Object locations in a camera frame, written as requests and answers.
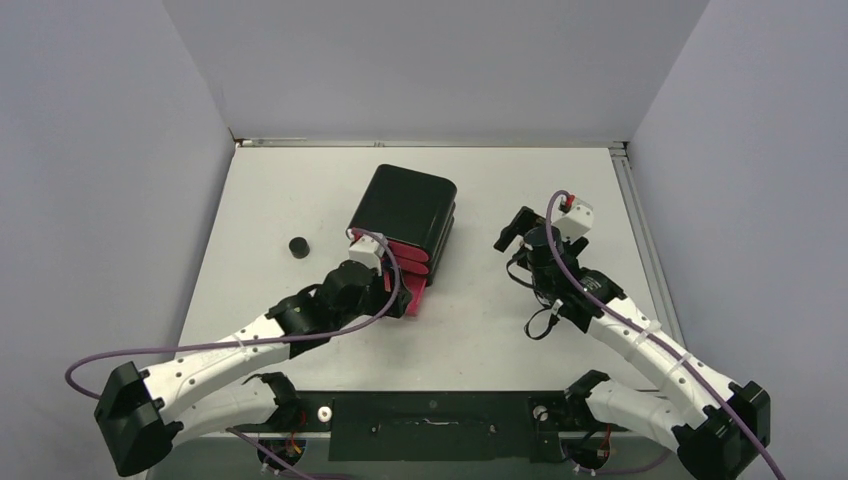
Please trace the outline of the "pink drawer with black knob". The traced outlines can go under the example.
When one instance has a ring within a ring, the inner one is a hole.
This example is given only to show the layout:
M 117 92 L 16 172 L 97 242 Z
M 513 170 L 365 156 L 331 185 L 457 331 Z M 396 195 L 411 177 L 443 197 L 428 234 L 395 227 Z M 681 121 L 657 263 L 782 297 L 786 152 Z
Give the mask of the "pink drawer with black knob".
M 396 257 L 404 258 L 421 264 L 429 263 L 431 260 L 430 254 L 419 246 L 410 245 L 390 239 L 389 247 Z

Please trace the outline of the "small black round jar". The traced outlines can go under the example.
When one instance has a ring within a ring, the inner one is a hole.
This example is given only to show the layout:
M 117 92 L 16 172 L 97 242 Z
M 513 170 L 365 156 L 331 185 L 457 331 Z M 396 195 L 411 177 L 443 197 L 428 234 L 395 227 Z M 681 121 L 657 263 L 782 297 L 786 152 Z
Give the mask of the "small black round jar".
M 301 236 L 292 238 L 288 242 L 288 249 L 292 257 L 295 259 L 304 259 L 308 257 L 311 252 L 307 239 Z

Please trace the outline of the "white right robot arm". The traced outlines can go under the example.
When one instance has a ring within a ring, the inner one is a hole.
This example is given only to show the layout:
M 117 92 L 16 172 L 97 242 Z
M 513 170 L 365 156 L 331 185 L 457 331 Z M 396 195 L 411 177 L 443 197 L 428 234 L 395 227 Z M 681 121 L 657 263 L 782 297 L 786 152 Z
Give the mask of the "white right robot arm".
M 696 479 L 736 479 L 767 447 L 771 402 L 756 382 L 746 385 L 693 356 L 646 316 L 624 290 L 598 270 L 580 266 L 585 227 L 571 210 L 549 222 L 521 208 L 494 247 L 528 271 L 530 289 L 553 329 L 561 321 L 603 343 L 656 389 L 641 392 L 591 370 L 566 391 L 565 414 L 579 428 L 612 424 L 675 453 Z

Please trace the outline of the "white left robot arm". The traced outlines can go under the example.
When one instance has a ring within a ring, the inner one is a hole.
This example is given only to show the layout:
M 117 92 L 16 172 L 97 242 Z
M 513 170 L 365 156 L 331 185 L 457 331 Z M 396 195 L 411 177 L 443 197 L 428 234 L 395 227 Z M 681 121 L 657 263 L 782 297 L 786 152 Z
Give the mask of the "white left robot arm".
M 392 268 L 347 260 L 203 350 L 145 368 L 119 365 L 94 411 L 118 475 L 141 473 L 177 445 L 228 427 L 289 428 L 296 392 L 266 367 L 327 343 L 362 316 L 401 318 L 414 298 Z

